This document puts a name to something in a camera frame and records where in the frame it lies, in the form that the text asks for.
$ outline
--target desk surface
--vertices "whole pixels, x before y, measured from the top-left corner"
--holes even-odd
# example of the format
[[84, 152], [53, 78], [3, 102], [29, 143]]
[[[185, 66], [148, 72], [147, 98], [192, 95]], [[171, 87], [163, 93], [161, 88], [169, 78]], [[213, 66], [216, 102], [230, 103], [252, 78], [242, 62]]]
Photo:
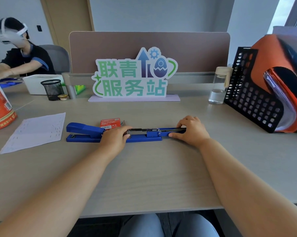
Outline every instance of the desk surface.
[[[20, 84], [6, 90], [18, 119], [0, 130], [0, 150], [23, 119], [66, 112], [62, 139], [0, 155], [0, 220], [18, 204], [97, 148], [67, 143], [70, 122], [99, 125], [120, 117], [135, 128], [174, 127], [198, 116], [211, 137], [289, 200], [297, 203], [297, 134], [268, 134], [208, 92], [179, 92], [180, 102], [48, 101]], [[220, 208], [205, 164], [193, 147], [173, 139], [128, 143], [107, 167], [82, 217]]]

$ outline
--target person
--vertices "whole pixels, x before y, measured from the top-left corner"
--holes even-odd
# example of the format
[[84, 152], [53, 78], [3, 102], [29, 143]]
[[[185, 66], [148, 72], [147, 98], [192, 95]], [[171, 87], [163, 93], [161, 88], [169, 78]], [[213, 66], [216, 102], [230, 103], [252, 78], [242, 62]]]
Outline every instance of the person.
[[49, 54], [29, 41], [28, 28], [13, 17], [0, 20], [0, 42], [13, 44], [0, 63], [0, 79], [11, 75], [55, 74]]
[[[296, 205], [212, 139], [197, 117], [186, 116], [177, 125], [181, 126], [186, 126], [185, 133], [170, 133], [169, 136], [200, 151], [222, 205], [244, 237], [297, 236]], [[96, 151], [0, 223], [0, 237], [67, 236], [106, 166], [123, 150], [129, 137], [124, 132], [130, 128], [124, 126], [106, 131]], [[135, 215], [122, 227], [119, 237], [140, 236], [163, 236], [155, 214]], [[218, 235], [201, 215], [192, 215], [180, 223], [176, 237], [181, 236]]]

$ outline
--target white headset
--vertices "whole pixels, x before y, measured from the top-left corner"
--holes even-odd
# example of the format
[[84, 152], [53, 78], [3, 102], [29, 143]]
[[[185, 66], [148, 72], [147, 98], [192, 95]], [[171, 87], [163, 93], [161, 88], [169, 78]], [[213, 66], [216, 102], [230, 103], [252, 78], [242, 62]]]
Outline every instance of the white headset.
[[22, 34], [24, 34], [28, 30], [28, 27], [26, 26], [26, 24], [23, 23], [24, 28], [18, 32], [5, 31], [5, 20], [6, 18], [3, 18], [1, 23], [0, 42], [3, 44], [9, 44], [15, 41], [20, 41], [20, 39], [23, 39]]

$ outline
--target jeans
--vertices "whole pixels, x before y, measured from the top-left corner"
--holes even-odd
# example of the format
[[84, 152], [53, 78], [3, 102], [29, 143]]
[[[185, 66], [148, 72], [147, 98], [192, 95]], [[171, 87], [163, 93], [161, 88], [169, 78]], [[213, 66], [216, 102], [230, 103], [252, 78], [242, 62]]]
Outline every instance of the jeans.
[[[165, 237], [156, 214], [133, 216], [122, 228], [119, 237]], [[175, 237], [219, 237], [213, 225], [203, 216], [185, 216], [177, 229]]]

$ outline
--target egg graphic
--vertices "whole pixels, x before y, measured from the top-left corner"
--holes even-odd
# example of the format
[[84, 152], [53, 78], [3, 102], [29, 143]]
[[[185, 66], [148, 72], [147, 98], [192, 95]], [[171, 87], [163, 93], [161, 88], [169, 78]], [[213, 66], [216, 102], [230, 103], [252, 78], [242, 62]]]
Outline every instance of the egg graphic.
[[154, 66], [154, 74], [160, 78], [167, 74], [167, 62], [164, 58], [160, 57], [157, 59]]

